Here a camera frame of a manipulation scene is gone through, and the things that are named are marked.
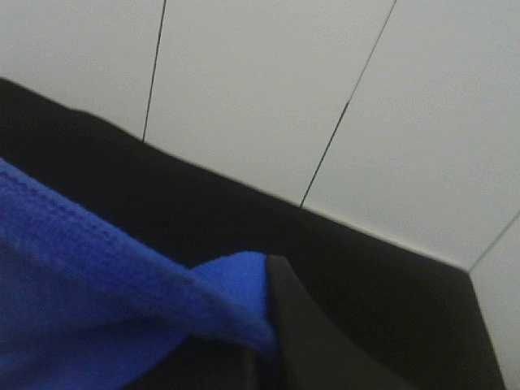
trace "white wall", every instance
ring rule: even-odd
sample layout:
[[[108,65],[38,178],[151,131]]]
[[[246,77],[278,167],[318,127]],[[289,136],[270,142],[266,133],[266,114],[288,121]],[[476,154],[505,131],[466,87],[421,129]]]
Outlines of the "white wall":
[[[168,2],[146,141],[299,203],[392,4]]]
[[[509,390],[520,389],[520,218],[470,273]]]
[[[519,20],[399,1],[305,207],[469,269],[520,208]]]
[[[0,3],[0,76],[141,137],[162,0]]]

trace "blue fabric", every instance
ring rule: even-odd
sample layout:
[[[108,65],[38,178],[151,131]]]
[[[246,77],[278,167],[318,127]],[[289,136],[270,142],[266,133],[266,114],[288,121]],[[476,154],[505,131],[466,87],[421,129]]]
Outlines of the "blue fabric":
[[[0,159],[2,389],[118,388],[190,334],[272,358],[266,278],[252,252],[188,270]]]

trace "panel seam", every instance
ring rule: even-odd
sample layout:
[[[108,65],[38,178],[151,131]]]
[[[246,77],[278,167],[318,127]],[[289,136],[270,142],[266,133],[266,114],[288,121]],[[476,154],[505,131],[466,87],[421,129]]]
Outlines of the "panel seam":
[[[379,43],[379,39],[383,35],[383,31],[384,31],[384,29],[385,29],[385,27],[387,25],[388,20],[390,19],[390,15],[392,14],[392,11],[393,11],[394,7],[396,6],[396,3],[397,3],[397,0],[394,0],[394,2],[392,4],[392,7],[390,8],[390,11],[388,12],[388,15],[387,15],[387,17],[384,20],[383,27],[381,27],[381,29],[379,30],[379,34],[378,34],[378,36],[377,36],[377,38],[376,38],[376,40],[374,42],[374,45],[372,46],[372,49],[370,50],[370,53],[368,54],[368,58],[365,61],[365,65],[363,66],[361,74],[357,78],[357,81],[356,81],[356,84],[354,85],[352,93],[350,94],[349,99],[347,99],[347,102],[345,103],[344,108],[341,111],[340,118],[338,119],[338,121],[336,123],[336,126],[334,127],[334,131],[332,132],[332,134],[331,134],[331,136],[330,136],[330,138],[328,140],[327,146],[325,146],[325,150],[323,151],[322,156],[319,159],[318,165],[316,166],[316,169],[314,170],[314,174],[312,175],[312,178],[310,179],[309,185],[307,186],[307,190],[305,191],[305,193],[303,195],[303,198],[301,199],[300,208],[303,207],[303,204],[306,201],[307,195],[309,195],[310,188],[312,187],[312,185],[314,183],[314,180],[316,179],[316,175],[318,174],[318,171],[319,171],[319,169],[321,168],[321,166],[323,164],[323,160],[325,159],[325,156],[327,155],[327,152],[328,152],[329,148],[331,147],[332,140],[334,139],[334,136],[336,135],[336,133],[338,131],[338,127],[341,124],[341,120],[345,116],[345,112],[347,111],[347,108],[349,107],[349,103],[352,101],[353,96],[356,93],[356,90],[358,89],[359,82],[361,81],[361,78],[365,74],[365,70],[368,67],[368,63],[370,62],[370,60],[372,58],[372,55],[374,54],[375,47]]]
[[[500,233],[498,233],[498,236],[495,237],[495,240],[491,242],[487,246],[487,248],[482,252],[480,256],[477,257],[477,259],[474,261],[474,263],[470,266],[470,269],[468,270],[468,273],[471,273],[478,264],[489,254],[489,252],[492,251],[493,248],[496,247],[498,244],[498,241],[501,240],[502,236],[511,228],[513,223],[520,217],[520,210],[517,211],[517,214],[514,215],[513,219],[511,219],[503,228],[500,230]]]
[[[149,84],[149,92],[148,92],[148,102],[146,104],[146,116],[145,116],[145,126],[143,127],[143,137],[142,141],[145,141],[146,137],[146,128],[148,127],[148,115],[150,114],[150,104],[152,102],[152,92],[154,91],[154,81],[155,81],[155,70],[157,69],[157,58],[159,56],[159,46],[161,44],[161,34],[163,33],[163,21],[164,21],[164,11],[166,10],[166,1],[162,2],[162,11],[161,11],[161,22],[159,24],[159,31],[157,35],[157,45],[155,46],[155,57],[154,57],[154,68],[152,69],[152,80]]]

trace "blue towel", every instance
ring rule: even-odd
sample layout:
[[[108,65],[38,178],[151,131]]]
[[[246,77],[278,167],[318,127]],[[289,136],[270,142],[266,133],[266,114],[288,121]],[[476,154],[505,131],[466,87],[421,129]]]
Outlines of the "blue towel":
[[[119,388],[188,335],[272,358],[266,278],[253,252],[188,270],[0,159],[1,389]]]

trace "black fabric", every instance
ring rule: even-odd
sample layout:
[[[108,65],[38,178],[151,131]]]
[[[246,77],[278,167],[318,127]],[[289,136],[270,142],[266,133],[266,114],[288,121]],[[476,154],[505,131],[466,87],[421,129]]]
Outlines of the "black fabric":
[[[504,388],[465,272],[168,157],[5,80],[0,155],[187,266],[244,249],[285,255],[342,332],[420,388]]]
[[[286,390],[417,390],[341,333],[307,294],[287,259],[267,258],[271,310]]]
[[[187,339],[123,390],[257,390],[254,352],[218,341]]]

